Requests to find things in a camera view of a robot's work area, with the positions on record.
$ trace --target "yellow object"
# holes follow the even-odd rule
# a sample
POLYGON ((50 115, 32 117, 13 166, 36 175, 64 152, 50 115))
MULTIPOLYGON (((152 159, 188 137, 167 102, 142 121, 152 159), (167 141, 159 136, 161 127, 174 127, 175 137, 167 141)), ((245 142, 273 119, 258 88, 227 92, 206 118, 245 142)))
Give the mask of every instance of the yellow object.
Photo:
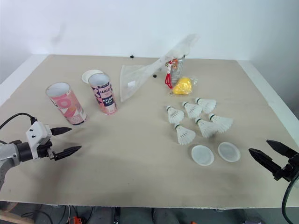
POLYGON ((180 78, 177 84, 172 89, 172 93, 175 95, 188 95, 191 92, 192 92, 191 79, 186 77, 180 78))

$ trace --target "white wall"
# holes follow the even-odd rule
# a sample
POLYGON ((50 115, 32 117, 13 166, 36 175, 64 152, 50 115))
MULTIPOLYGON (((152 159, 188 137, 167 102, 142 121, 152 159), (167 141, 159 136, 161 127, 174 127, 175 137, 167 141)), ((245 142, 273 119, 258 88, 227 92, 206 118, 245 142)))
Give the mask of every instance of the white wall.
POLYGON ((2 0, 1 80, 32 53, 159 57, 196 32, 188 57, 251 60, 295 110, 298 21, 297 0, 2 0))

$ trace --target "black cable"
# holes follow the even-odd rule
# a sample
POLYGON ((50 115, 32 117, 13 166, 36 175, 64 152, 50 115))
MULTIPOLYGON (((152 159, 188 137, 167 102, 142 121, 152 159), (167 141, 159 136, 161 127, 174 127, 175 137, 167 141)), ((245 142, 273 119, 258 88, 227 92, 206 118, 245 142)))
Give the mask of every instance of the black cable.
POLYGON ((75 206, 72 205, 72 207, 73 207, 73 209, 74 209, 74 211, 75 211, 75 213, 76 213, 76 216, 79 217, 79 215, 78 215, 78 211, 76 210, 75 206))
POLYGON ((290 221, 289 217, 287 216, 286 214, 286 211, 285 211, 285 207, 286 207, 286 203, 287 203, 287 200, 289 198, 289 194, 291 192, 291 189, 293 188, 295 182, 299 179, 299 172, 294 176, 294 178, 291 180, 289 186, 287 187, 286 191, 285 191, 285 195, 284 195, 284 198, 282 200, 282 205, 281 205, 281 212, 282 212, 282 215, 284 216, 285 220, 289 223, 289 224, 294 224, 293 222, 290 221))
POLYGON ((44 211, 40 211, 40 209, 42 208, 42 206, 43 206, 43 205, 41 204, 41 206, 39 207, 38 210, 34 210, 34 211, 32 211, 32 212, 26 212, 26 213, 22 214, 21 217, 22 217, 22 218, 26 218, 26 217, 33 216, 33 215, 36 214, 36 213, 42 213, 42 214, 44 214, 46 217, 48 217, 48 219, 50 220, 50 223, 53 224, 53 220, 51 219, 50 215, 49 215, 48 213, 44 212, 44 211))
POLYGON ((60 224, 60 223, 61 223, 61 221, 63 220, 63 218, 64 218, 64 215, 65 215, 65 211, 66 211, 66 205, 64 206, 64 213, 62 214, 62 216, 61 216, 61 218, 60 218, 60 220, 59 220, 58 224, 60 224))
POLYGON ((3 124, 0 126, 0 130, 1 130, 1 128, 3 128, 4 125, 6 125, 9 121, 11 121, 12 119, 14 119, 15 117, 20 116, 20 115, 26 115, 26 116, 30 117, 30 120, 31 120, 31 121, 32 121, 32 119, 35 119, 33 116, 31 116, 31 115, 28 114, 28 113, 16 113, 15 115, 11 116, 10 118, 8 118, 6 121, 3 122, 3 124))
POLYGON ((91 216, 92 216, 92 213, 93 213, 93 208, 94 207, 92 207, 92 209, 91 209, 91 211, 90 211, 90 214, 89 214, 89 217, 88 217, 88 219, 87 219, 87 221, 86 221, 86 224, 88 224, 88 222, 89 222, 89 219, 91 218, 91 216))

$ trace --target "white feather shuttlecock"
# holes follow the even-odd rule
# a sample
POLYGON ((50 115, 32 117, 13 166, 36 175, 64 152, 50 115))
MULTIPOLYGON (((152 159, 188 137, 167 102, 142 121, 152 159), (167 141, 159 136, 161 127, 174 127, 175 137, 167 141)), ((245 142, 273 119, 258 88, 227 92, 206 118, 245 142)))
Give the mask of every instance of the white feather shuttlecock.
POLYGON ((189 118, 196 118, 197 116, 200 115, 202 108, 198 104, 190 104, 188 102, 183 102, 182 103, 183 108, 187 111, 188 117, 189 118))
POLYGON ((204 138, 210 138, 218 131, 218 125, 216 123, 205 121, 200 117, 195 119, 195 123, 199 126, 201 134, 204 138))
POLYGON ((216 107, 216 100, 196 98, 195 103, 202 107, 205 113, 210 113, 216 107))
POLYGON ((209 119, 218 124, 218 131, 220 133, 226 132, 233 124, 234 120, 232 118, 224 118, 216 116, 215 114, 209 114, 209 119))
POLYGON ((173 108, 172 106, 167 106, 166 110, 168 112, 168 121, 171 124, 179 123, 182 119, 184 119, 184 112, 178 109, 173 108))
POLYGON ((180 124, 175 124, 174 128, 177 130, 178 143, 180 145, 187 145, 195 139, 196 133, 188 128, 181 126, 180 124))

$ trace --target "table surface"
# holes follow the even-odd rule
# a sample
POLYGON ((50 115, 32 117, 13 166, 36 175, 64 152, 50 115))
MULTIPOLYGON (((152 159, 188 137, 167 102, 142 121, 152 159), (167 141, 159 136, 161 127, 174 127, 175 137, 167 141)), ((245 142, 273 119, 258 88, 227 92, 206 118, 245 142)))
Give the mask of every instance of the table surface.
MULTIPOLYGON (((279 207, 288 183, 272 174, 249 154, 263 150, 280 166, 287 159, 275 153, 266 139, 291 148, 295 141, 239 63, 233 60, 187 59, 183 73, 198 79, 190 96, 174 97, 157 73, 130 99, 119 101, 122 65, 146 65, 154 58, 103 56, 48 56, 0 107, 0 123, 17 112, 28 112, 50 127, 73 130, 52 138, 53 149, 82 145, 74 155, 60 160, 28 161, 8 171, 0 200, 93 206, 267 208, 279 207), (118 111, 106 116, 92 89, 81 81, 86 70, 100 69, 111 77, 118 111), (88 119, 71 126, 45 95, 55 82, 68 82, 88 119), (234 118, 223 134, 204 139, 193 119, 181 124, 194 130, 195 140, 180 146, 168 123, 166 105, 181 108, 195 97, 217 100, 215 114, 234 118), (224 161, 217 153, 221 142, 235 144, 241 159, 224 161), (212 165, 202 167, 191 158, 195 145, 214 153, 212 165)), ((29 120, 12 120, 1 130, 1 140, 25 141, 29 120)), ((288 205, 299 206, 299 192, 291 193, 288 205)))

